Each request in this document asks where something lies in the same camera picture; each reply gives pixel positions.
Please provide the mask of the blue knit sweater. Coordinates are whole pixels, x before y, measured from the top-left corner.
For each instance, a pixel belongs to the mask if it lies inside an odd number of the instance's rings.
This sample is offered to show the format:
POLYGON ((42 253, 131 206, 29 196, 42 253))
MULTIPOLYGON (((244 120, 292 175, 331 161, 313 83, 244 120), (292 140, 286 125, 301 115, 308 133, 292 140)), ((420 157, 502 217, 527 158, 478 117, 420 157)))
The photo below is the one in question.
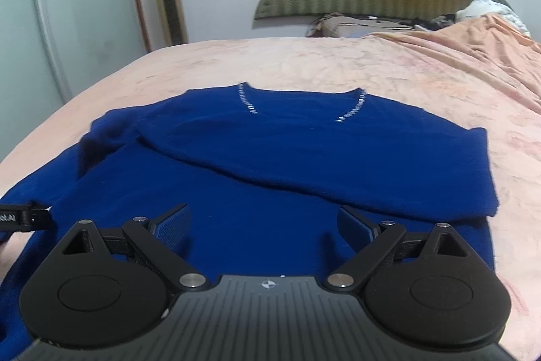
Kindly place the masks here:
POLYGON ((411 231, 447 222, 488 265, 498 208, 486 131, 361 89, 272 92, 246 83, 107 112, 74 146, 4 196, 50 210, 1 286, 1 356, 30 345, 20 291, 81 219, 101 228, 178 205, 175 251, 208 278, 315 275, 351 258, 348 205, 411 231))

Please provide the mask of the dark clothes pile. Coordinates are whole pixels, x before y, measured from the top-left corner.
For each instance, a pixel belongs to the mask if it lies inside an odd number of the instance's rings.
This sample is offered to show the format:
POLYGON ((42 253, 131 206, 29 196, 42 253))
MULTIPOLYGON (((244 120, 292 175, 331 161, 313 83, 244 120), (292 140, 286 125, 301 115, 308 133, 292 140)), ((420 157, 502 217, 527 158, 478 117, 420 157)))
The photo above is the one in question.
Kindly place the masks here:
POLYGON ((412 27, 417 30, 438 31, 442 28, 452 26, 456 23, 455 14, 445 14, 429 20, 415 18, 412 27))

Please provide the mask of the beige pillow at headboard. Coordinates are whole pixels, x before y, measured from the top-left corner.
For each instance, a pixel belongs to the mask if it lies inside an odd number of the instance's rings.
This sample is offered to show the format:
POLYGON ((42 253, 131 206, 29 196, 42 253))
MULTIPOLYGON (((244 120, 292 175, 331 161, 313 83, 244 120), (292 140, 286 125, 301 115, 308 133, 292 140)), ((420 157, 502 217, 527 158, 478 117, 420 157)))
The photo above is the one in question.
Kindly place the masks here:
POLYGON ((331 13, 317 18, 308 26, 307 38, 359 39, 376 32, 403 32, 413 30, 411 21, 374 16, 346 16, 331 13))

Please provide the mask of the pink floral bed blanket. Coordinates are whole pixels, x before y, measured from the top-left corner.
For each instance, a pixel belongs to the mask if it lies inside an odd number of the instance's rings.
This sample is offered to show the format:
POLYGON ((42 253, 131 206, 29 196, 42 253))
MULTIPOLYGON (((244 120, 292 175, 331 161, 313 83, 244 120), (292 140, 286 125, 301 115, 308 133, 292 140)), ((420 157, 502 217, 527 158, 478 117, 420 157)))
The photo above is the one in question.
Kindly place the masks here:
POLYGON ((105 112, 189 89, 247 82, 268 90, 370 94, 462 127, 484 127, 500 209, 495 266, 513 309, 501 339, 520 360, 540 355, 540 45, 487 15, 438 32, 361 39, 215 40, 162 48, 81 92, 2 161, 9 190, 72 146, 105 112))

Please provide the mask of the white wardrobe with flowers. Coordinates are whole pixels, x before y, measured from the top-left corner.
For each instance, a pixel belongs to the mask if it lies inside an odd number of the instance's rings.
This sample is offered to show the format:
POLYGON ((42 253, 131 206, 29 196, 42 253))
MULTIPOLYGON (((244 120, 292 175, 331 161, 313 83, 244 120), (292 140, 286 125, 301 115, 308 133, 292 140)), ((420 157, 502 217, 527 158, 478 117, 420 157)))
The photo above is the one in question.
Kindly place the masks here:
POLYGON ((1 0, 1 155, 146 51, 135 0, 1 0))

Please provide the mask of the white fluffy blanket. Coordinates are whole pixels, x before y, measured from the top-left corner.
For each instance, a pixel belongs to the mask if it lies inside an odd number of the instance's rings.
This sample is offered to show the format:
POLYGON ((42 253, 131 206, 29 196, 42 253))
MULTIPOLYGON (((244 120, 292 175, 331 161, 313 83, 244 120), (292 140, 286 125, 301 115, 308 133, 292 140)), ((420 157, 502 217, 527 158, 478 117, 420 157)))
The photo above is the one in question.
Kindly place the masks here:
POLYGON ((522 34, 528 37, 531 36, 530 31, 522 19, 518 17, 518 14, 516 14, 511 7, 492 0, 473 0, 467 7, 457 11, 455 20, 461 22, 467 19, 478 18, 486 14, 497 14, 522 34))

